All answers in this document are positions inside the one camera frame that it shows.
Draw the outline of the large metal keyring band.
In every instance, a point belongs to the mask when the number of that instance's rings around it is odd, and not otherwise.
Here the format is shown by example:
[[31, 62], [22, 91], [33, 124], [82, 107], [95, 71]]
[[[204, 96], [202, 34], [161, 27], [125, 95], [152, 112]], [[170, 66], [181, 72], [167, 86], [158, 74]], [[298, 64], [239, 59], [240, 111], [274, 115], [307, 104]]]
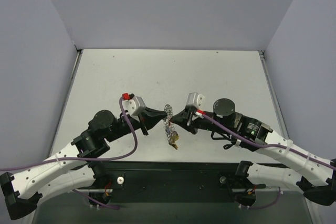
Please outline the large metal keyring band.
[[168, 125], [168, 120], [170, 120], [171, 117], [173, 116], [172, 107], [169, 104], [166, 104], [165, 107], [164, 107], [164, 111], [167, 112], [167, 117], [163, 122], [164, 122], [165, 135], [166, 135], [166, 138], [167, 138], [167, 141], [168, 141], [168, 139], [170, 137], [170, 134], [173, 131], [176, 131], [176, 130], [175, 130], [175, 125], [173, 123], [170, 126]]

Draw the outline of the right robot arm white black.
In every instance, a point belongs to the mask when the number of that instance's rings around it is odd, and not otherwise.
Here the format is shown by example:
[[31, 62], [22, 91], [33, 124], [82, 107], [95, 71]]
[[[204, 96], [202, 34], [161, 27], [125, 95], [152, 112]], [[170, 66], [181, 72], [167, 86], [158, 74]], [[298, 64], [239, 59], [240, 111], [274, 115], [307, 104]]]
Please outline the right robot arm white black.
[[265, 185], [302, 193], [319, 205], [335, 202], [335, 160], [313, 155], [282, 137], [269, 125], [236, 112], [235, 104], [228, 98], [214, 102], [211, 112], [203, 110], [203, 96], [192, 93], [180, 113], [170, 122], [196, 134], [198, 130], [218, 134], [230, 147], [245, 148], [268, 156], [284, 165], [271, 167], [241, 161], [235, 176], [254, 186]]

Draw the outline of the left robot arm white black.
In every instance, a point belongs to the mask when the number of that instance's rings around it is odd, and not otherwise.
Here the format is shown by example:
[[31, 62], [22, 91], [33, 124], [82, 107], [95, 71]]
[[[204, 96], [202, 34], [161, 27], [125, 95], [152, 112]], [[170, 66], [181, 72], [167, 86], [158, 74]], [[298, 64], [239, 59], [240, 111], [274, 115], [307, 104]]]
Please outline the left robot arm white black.
[[106, 185], [108, 175], [99, 167], [109, 143], [141, 129], [144, 135], [167, 116], [164, 111], [144, 108], [132, 118], [123, 113], [116, 118], [101, 110], [88, 128], [63, 149], [41, 163], [1, 169], [1, 189], [9, 217], [17, 220], [36, 210], [38, 204], [80, 187]]

